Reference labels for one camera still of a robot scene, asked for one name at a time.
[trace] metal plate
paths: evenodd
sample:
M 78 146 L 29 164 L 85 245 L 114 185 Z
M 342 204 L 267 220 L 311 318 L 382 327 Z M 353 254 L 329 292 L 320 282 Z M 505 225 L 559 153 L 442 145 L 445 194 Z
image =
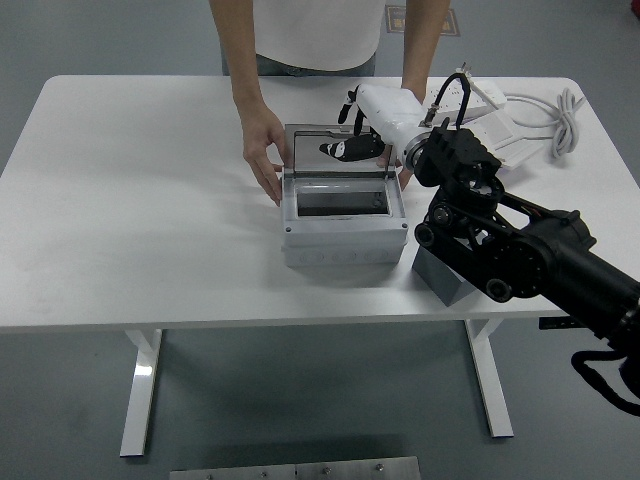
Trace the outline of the metal plate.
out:
M 171 472 L 169 480 L 420 480 L 416 457 Z

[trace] jeans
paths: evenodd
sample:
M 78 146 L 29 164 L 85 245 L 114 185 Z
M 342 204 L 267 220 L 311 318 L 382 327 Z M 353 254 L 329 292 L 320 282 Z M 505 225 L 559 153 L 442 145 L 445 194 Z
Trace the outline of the jeans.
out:
M 276 62 L 270 58 L 256 55 L 258 63 L 258 75 L 260 76 L 290 76 L 290 77 L 373 77 L 376 70 L 376 54 L 364 62 L 362 65 L 348 68 L 346 70 L 329 71 L 313 70 L 311 68 L 300 68 Z M 222 52 L 222 74 L 229 75 L 227 58 Z

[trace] gray box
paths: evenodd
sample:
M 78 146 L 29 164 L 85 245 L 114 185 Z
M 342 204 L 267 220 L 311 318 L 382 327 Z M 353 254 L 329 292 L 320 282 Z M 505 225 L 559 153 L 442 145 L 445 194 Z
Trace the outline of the gray box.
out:
M 447 307 L 476 290 L 473 284 L 424 247 L 418 248 L 412 268 Z
M 323 143 L 353 136 L 353 127 L 286 125 L 285 131 L 293 152 L 282 176 L 285 263 L 397 263 L 408 225 L 395 169 L 385 176 L 376 158 L 345 163 L 320 151 Z

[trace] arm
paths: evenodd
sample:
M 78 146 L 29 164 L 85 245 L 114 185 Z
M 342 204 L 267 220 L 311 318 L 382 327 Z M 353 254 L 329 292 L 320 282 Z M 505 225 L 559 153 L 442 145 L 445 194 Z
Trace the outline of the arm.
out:
M 431 61 L 449 10 L 449 0 L 407 0 L 402 87 L 420 102 L 427 93 Z
M 233 101 L 242 124 L 244 159 L 249 163 L 256 180 L 277 204 L 282 188 L 276 170 L 267 157 L 267 147 L 275 143 L 283 160 L 289 155 L 282 123 L 267 107 L 256 66 L 255 35 L 252 0 L 209 0 L 220 43 L 225 51 Z

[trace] screw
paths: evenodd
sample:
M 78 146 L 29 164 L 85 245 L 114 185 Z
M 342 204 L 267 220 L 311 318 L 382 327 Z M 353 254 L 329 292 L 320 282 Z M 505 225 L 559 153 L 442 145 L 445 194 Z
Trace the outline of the screw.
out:
M 447 225 L 451 219 L 451 211 L 446 207 L 436 207 L 433 210 L 433 219 L 438 225 Z

